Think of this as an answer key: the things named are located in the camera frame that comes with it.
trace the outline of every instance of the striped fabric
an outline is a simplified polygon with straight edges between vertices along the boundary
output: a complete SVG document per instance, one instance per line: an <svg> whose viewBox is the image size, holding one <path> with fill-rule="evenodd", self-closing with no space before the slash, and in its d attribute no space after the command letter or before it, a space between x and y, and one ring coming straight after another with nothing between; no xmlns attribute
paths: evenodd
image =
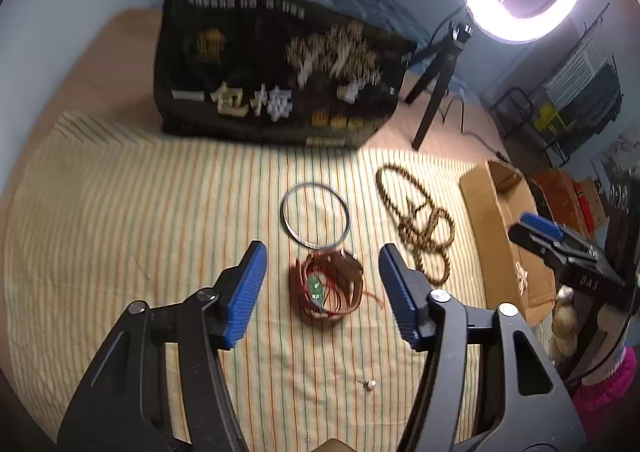
<svg viewBox="0 0 640 452"><path fill-rule="evenodd" d="M227 385L254 451L308 451L338 438L359 451L394 450L425 362L400 339L377 270L395 225L374 184L399 163L419 176L456 220L445 288L483 306L480 264L458 178L470 164L417 153L353 153L173 139L65 114L34 154L17 192L6 246L6 301L20 399L55 437L95 351L129 302L180 302L238 263L252 239L269 251L267 276L246 337L223 353ZM388 175L398 201L415 193ZM283 194L315 180L339 191L353 228L345 247L365 268L368 291L338 323L310 326L292 303L287 272L306 250L284 235ZM313 191L292 198L292 224L324 240L342 219ZM444 227L439 237L444 237ZM442 264L427 257L437 275ZM471 434L478 350L469 349L458 439ZM174 429L186 438L177 354L168 354ZM375 390L363 388L375 380Z"/></svg>

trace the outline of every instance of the magenta cloth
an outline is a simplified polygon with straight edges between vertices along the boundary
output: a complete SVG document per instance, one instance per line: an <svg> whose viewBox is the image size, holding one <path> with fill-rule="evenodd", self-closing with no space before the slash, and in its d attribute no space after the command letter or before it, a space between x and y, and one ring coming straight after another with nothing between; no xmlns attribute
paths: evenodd
<svg viewBox="0 0 640 452"><path fill-rule="evenodd" d="M580 385L575 391L574 405L589 439L603 428L614 402L626 394L636 375L637 363L633 348L627 347L618 371L604 382Z"/></svg>

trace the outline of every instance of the screw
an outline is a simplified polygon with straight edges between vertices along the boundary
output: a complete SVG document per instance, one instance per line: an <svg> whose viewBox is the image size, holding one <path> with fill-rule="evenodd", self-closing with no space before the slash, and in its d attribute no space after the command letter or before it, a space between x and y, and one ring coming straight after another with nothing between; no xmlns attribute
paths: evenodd
<svg viewBox="0 0 640 452"><path fill-rule="evenodd" d="M142 313L146 309L146 304L143 301L133 301L127 307L127 310L132 315L137 315L138 313Z"/></svg>
<svg viewBox="0 0 640 452"><path fill-rule="evenodd" d="M199 292L196 293L196 297L199 301L209 302L215 299L216 292L213 290L213 288L202 288Z"/></svg>
<svg viewBox="0 0 640 452"><path fill-rule="evenodd" d="M498 309L500 310L500 313L505 315L505 317L515 317L518 314L518 308L508 302L500 304Z"/></svg>
<svg viewBox="0 0 640 452"><path fill-rule="evenodd" d="M449 302L451 300L451 296L447 291L443 289L434 289L431 292L431 296L433 300L436 302Z"/></svg>

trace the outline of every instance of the tripod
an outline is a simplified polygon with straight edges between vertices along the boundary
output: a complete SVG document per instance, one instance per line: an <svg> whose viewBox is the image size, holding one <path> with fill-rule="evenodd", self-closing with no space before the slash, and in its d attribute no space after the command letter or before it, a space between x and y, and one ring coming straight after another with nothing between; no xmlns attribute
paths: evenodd
<svg viewBox="0 0 640 452"><path fill-rule="evenodd" d="M414 100L418 98L418 95L427 89L431 81L437 77L436 87L433 89L431 100L429 100L429 105L424 112L422 122L415 135L414 143L412 143L415 151L420 149L424 137L427 136L427 131L431 126L431 122L433 122L434 116L436 116L436 112L440 107L444 95L447 93L451 77L453 77L453 73L456 70L458 55L462 53L466 41L471 38L472 34L473 29L471 26L465 25L465 23L455 25L451 22L445 38L437 44L433 44L425 50L416 53L409 64L410 67L415 66L421 60L436 55L436 58L427 68L427 71L420 77L420 80L418 80L417 84L404 100L407 104L411 105Z"/></svg>

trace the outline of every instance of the silver bangle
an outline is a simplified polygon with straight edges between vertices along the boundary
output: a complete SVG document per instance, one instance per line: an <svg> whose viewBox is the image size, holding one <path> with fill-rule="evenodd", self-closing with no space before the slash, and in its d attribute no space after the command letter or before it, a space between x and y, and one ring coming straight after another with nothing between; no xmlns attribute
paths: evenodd
<svg viewBox="0 0 640 452"><path fill-rule="evenodd" d="M295 233L293 231L293 228L291 228L291 225L289 224L289 219L287 218L287 203L289 201L289 198L300 189L306 188L306 187L318 187L318 188L321 188L322 190L327 191L329 194L331 194L334 198L336 198L340 202L340 205L344 210L344 214L346 217L346 226L344 227L344 232L336 242L331 243L330 245L317 245L315 243L306 241L305 239L300 237L297 233ZM325 185L324 183L318 183L316 181L306 181L304 183L298 183L293 187L291 187L289 190L287 190L287 193L282 198L282 203L280 204L280 220L282 221L282 227L284 228L284 231L287 233L289 237L297 241L302 246L311 250L322 251L322 250L334 249L347 238L347 235L351 230L351 216L349 214L349 207L347 207L346 201L343 200L334 189L332 189L328 185Z"/></svg>

